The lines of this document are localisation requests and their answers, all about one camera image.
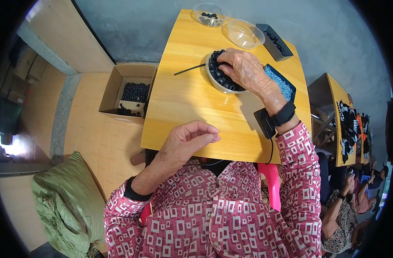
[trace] pink patterned shirt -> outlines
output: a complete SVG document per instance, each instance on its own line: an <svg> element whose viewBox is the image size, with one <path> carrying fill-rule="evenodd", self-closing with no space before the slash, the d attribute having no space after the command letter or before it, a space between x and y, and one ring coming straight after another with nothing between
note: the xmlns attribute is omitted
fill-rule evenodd
<svg viewBox="0 0 393 258"><path fill-rule="evenodd" d="M109 257L321 257L320 169L310 133L301 122L277 137L283 182L281 213L261 198L253 163L233 161L216 178L188 166L154 192L153 214L139 221L148 202L112 192L104 226Z"/></svg>

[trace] gray wall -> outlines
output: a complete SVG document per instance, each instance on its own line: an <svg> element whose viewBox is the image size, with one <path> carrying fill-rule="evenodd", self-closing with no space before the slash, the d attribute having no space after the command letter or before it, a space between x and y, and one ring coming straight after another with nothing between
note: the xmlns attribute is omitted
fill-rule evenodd
<svg viewBox="0 0 393 258"><path fill-rule="evenodd" d="M191 0L75 0L116 61L159 62L181 8ZM384 125L390 82L380 49L347 0L219 1L234 18L270 24L298 50L307 84L324 72L371 116L376 156L385 161Z"/></svg>

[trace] cardboard box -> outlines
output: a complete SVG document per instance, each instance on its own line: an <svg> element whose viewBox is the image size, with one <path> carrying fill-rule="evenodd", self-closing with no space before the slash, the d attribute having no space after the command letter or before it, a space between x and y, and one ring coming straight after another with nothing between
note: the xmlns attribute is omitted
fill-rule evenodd
<svg viewBox="0 0 393 258"><path fill-rule="evenodd" d="M37 53L31 47L26 46L19 55L16 68L14 68L14 74L23 80L26 80L26 76L36 58L36 55Z"/></svg>
<svg viewBox="0 0 393 258"><path fill-rule="evenodd" d="M12 102L24 105L29 95L29 87L30 85L26 81L14 75L14 68L10 67L0 95Z"/></svg>
<svg viewBox="0 0 393 258"><path fill-rule="evenodd" d="M0 95L3 98L7 98L10 91L10 86L12 85L12 80L14 77L14 67L9 67L6 78L3 82L3 87L0 89Z"/></svg>
<svg viewBox="0 0 393 258"><path fill-rule="evenodd" d="M116 120L126 121L130 123L143 124L145 119L144 103L133 101L122 101L123 89L127 83L144 83L150 84L149 96L151 95L152 86L154 84L155 75L157 74L157 67L147 64L119 64L115 65L106 85L105 92L102 97L102 102L99 107L99 112L112 117ZM119 105L132 112L140 112L142 117L118 115Z"/></svg>
<svg viewBox="0 0 393 258"><path fill-rule="evenodd" d="M9 67L10 61L8 60L8 58L4 58L0 63L0 89L3 88L3 83L5 82Z"/></svg>
<svg viewBox="0 0 393 258"><path fill-rule="evenodd" d="M26 104L28 94L21 94L14 91L10 91L8 95L8 100L17 103L19 105Z"/></svg>
<svg viewBox="0 0 393 258"><path fill-rule="evenodd" d="M26 81L30 84L34 84L41 80L47 65L48 62L40 55L37 55L26 76Z"/></svg>
<svg viewBox="0 0 393 258"><path fill-rule="evenodd" d="M29 95L29 87L30 85L26 81L18 78L17 76L13 76L8 100L19 105L26 104L27 97Z"/></svg>

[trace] plastic bowl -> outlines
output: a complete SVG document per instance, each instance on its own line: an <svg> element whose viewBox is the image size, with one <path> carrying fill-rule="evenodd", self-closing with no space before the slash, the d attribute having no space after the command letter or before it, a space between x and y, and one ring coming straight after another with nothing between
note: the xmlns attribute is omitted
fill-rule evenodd
<svg viewBox="0 0 393 258"><path fill-rule="evenodd" d="M236 90L229 90L227 88L225 88L224 86L220 85L215 79L214 77L212 77L212 74L209 72L209 59L211 58L211 55L214 53L214 51L212 51L211 53L208 54L206 61L205 61L205 68L206 68L206 72L209 76L209 80L211 81L212 85L214 85L214 87L219 90L222 93L225 94L241 94L244 92L247 92L247 90L243 90L243 91L236 91Z"/></svg>
<svg viewBox="0 0 393 258"><path fill-rule="evenodd" d="M228 22L228 38L232 43L244 49L252 49L266 41L266 37L257 26L239 19Z"/></svg>
<svg viewBox="0 0 393 258"><path fill-rule="evenodd" d="M231 17L230 11L226 8L211 3L195 5L194 12L196 13L198 22L209 27L219 27ZM207 16L202 16L203 12L206 14L216 14L218 19L215 19L215 17L208 18Z"/></svg>

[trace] person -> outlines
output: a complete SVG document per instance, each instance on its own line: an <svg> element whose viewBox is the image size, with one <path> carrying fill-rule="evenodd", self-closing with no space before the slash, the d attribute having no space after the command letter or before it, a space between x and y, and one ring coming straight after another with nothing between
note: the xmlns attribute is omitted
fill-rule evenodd
<svg viewBox="0 0 393 258"><path fill-rule="evenodd" d="M369 198L367 188L373 183L375 175L371 175L369 180L364 184L359 182L359 178L354 178L354 196L355 196L355 211L357 214L365 214L377 202L377 196Z"/></svg>
<svg viewBox="0 0 393 258"><path fill-rule="evenodd" d="M366 227L369 225L368 222L361 225L358 222L353 194L355 174L352 175L347 166L330 166L322 152L318 152L317 155L321 171L321 202L323 207L326 205L328 208L322 209L320 214L322 249L330 253L355 249L356 246L361 245Z"/></svg>
<svg viewBox="0 0 393 258"><path fill-rule="evenodd" d="M257 95L270 116L286 104L254 55L229 48L218 62L231 65L220 69ZM253 163L232 161L216 177L188 161L221 140L213 125L191 121L174 127L153 161L111 193L108 257L321 257L320 170L310 133L296 115L276 129L281 212L262 202ZM149 200L153 214L141 223Z"/></svg>
<svg viewBox="0 0 393 258"><path fill-rule="evenodd" d="M326 205L333 191L343 188L347 166L336 167L335 160L328 161L323 152L317 152L317 156L321 177L320 202Z"/></svg>
<svg viewBox="0 0 393 258"><path fill-rule="evenodd" d="M373 162L371 167L370 164L364 164L361 169L354 168L356 171L359 171L359 180L361 181L362 175L368 175L368 176L375 176L374 180L372 181L371 184L369 184L368 188L369 189L377 189L380 187L381 183L383 180L387 177L388 175L388 166L383 166L381 171L376 170L376 164L377 162Z"/></svg>

